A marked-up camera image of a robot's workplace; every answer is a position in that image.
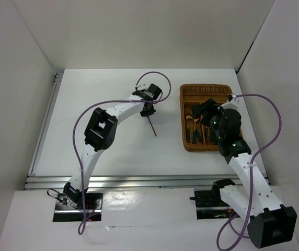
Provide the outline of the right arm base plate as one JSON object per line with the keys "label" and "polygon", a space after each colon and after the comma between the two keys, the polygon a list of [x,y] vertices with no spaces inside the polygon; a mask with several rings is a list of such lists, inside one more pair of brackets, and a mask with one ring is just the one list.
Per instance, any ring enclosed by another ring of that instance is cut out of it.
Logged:
{"label": "right arm base plate", "polygon": [[234,212],[228,204],[216,201],[210,190],[194,191],[189,199],[195,204],[198,220],[227,219]]}

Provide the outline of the copper chopstick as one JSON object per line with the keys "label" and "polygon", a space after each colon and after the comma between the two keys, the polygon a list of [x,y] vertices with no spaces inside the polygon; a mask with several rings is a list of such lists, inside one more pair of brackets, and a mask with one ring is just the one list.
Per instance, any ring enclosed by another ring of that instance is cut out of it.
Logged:
{"label": "copper chopstick", "polygon": [[151,126],[151,128],[152,128],[152,131],[153,131],[153,133],[154,133],[154,136],[157,137],[157,133],[156,133],[156,131],[155,131],[155,129],[154,129],[154,126],[153,126],[153,124],[152,124],[152,122],[151,122],[150,117],[147,116],[147,119],[148,119],[149,124],[150,124],[150,126]]}

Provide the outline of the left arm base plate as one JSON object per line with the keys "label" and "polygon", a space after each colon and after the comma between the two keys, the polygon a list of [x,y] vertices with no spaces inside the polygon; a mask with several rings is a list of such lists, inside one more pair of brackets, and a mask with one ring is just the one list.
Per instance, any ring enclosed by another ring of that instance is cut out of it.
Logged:
{"label": "left arm base plate", "polygon": [[[47,195],[55,199],[53,222],[81,222],[84,207],[82,200],[79,204],[73,203],[63,193],[55,189],[48,189]],[[102,217],[103,193],[91,192],[85,195],[86,221],[98,222]]]}

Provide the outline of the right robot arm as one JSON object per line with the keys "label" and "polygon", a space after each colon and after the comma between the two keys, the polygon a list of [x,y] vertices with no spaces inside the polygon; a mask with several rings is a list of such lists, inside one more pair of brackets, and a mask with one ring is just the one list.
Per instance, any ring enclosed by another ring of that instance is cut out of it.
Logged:
{"label": "right robot arm", "polygon": [[231,95],[228,102],[219,104],[213,99],[192,106],[192,115],[210,128],[217,140],[220,154],[234,170],[246,190],[243,194],[230,179],[213,184],[211,201],[229,205],[236,216],[244,219],[237,240],[228,247],[232,250],[240,240],[248,237],[256,248],[289,242],[294,235],[297,214],[273,192],[255,163],[253,153],[241,133],[242,117],[237,110],[239,98]]}

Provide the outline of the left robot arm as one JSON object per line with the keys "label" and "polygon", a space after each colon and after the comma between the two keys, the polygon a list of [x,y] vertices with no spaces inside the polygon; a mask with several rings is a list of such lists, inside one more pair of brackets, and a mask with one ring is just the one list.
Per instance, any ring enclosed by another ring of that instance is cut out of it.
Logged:
{"label": "left robot arm", "polygon": [[[103,101],[93,106],[93,113],[84,131],[83,152],[79,155],[75,150],[79,168],[63,188],[67,203],[74,209],[84,206],[90,177],[101,154],[114,142],[117,126],[136,113],[143,117],[154,114],[153,104],[161,95],[162,90],[150,84],[147,89],[134,91],[128,99]],[[99,107],[109,103],[115,105],[108,109]]]}

